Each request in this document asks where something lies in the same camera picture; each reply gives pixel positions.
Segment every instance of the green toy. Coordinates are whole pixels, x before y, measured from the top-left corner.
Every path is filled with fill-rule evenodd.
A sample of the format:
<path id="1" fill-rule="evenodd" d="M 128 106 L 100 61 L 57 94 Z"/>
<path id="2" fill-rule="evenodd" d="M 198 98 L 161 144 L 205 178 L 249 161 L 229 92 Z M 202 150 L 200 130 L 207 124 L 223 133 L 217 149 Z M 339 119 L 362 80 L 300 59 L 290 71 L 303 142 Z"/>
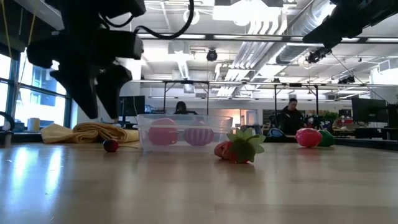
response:
<path id="1" fill-rule="evenodd" d="M 318 146 L 320 147 L 330 147 L 335 144 L 335 137 L 328 131 L 319 130 L 322 135 L 322 141 Z"/>

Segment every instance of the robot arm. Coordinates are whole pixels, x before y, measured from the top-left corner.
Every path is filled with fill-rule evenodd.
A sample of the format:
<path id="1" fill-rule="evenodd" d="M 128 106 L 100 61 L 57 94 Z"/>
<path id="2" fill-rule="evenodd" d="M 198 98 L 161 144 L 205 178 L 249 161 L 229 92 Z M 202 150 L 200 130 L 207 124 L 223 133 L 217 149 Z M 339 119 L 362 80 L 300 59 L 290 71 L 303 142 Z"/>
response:
<path id="1" fill-rule="evenodd" d="M 52 60 L 58 61 L 58 71 L 50 75 L 90 119 L 98 117 L 97 97 L 111 118 L 119 118 L 120 89 L 132 80 L 132 75 L 115 61 L 116 57 L 141 59 L 144 48 L 137 34 L 139 29 L 161 39 L 174 39 L 189 28 L 194 10 L 190 0 L 190 14 L 182 29 L 173 35 L 160 35 L 144 26 L 134 32 L 110 29 L 124 27 L 143 15 L 144 0 L 46 0 L 46 3 L 60 10 L 65 29 L 49 39 L 31 43 L 27 57 L 30 63 L 44 68 L 50 68 Z M 113 24 L 108 19 L 125 13 L 131 16 L 123 24 Z"/>
<path id="2" fill-rule="evenodd" d="M 307 34 L 303 41 L 308 44 L 323 44 L 309 56 L 310 63 L 317 63 L 344 37 L 353 38 L 362 34 L 364 28 L 375 26 L 379 22 L 398 12 L 398 1 L 381 0 L 330 0 L 336 4 L 335 10 L 323 23 Z"/>

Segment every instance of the window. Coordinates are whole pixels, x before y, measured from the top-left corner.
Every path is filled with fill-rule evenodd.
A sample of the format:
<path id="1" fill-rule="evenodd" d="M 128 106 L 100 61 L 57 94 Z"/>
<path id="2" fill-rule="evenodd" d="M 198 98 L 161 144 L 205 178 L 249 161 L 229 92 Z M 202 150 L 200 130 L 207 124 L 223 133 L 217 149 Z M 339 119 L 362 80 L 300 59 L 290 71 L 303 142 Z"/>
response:
<path id="1" fill-rule="evenodd" d="M 10 77 L 10 66 L 11 66 L 11 58 L 0 54 L 0 78 L 8 79 Z"/>
<path id="2" fill-rule="evenodd" d="M 8 85 L 0 83 L 0 111 L 6 111 Z M 0 116 L 0 126 L 4 125 L 4 118 Z"/>
<path id="3" fill-rule="evenodd" d="M 64 113 L 64 97 L 52 96 L 25 88 L 20 89 L 15 119 L 25 123 L 25 126 L 27 126 L 29 118 L 39 118 L 41 128 L 52 123 L 63 126 Z"/>
<path id="4" fill-rule="evenodd" d="M 50 75 L 50 72 L 57 69 L 58 62 L 56 61 L 53 61 L 51 69 L 40 68 L 29 63 L 25 52 L 21 53 L 19 82 L 65 95 L 67 91 Z"/>

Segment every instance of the striped pink ball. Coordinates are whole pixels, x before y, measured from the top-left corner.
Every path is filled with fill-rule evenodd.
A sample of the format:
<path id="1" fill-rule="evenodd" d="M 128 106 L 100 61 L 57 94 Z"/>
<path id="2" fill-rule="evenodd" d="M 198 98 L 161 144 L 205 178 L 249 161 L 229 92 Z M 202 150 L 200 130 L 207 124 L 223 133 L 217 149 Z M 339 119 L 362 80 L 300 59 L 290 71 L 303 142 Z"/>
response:
<path id="1" fill-rule="evenodd" d="M 209 128 L 190 128 L 184 131 L 184 138 L 191 146 L 206 146 L 214 139 L 214 132 Z"/>

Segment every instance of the strawberry leaves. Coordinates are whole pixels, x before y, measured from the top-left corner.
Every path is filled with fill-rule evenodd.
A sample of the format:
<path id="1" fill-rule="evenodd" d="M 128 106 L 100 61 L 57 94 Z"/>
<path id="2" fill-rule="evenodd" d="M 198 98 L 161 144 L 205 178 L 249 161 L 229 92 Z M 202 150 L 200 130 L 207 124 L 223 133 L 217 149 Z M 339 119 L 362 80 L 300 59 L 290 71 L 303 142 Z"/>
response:
<path id="1" fill-rule="evenodd" d="M 243 139 L 237 139 L 232 143 L 229 151 L 236 154 L 236 162 L 243 163 L 244 161 L 254 162 L 256 155 L 255 148 Z"/>
<path id="2" fill-rule="evenodd" d="M 254 156 L 259 153 L 263 153 L 264 149 L 261 144 L 265 140 L 263 135 L 252 135 L 253 130 L 247 129 L 245 132 L 240 129 L 236 130 L 236 134 L 227 134 L 231 145 L 228 151 L 231 153 L 231 161 L 240 163 L 246 163 L 248 161 L 254 162 Z"/>

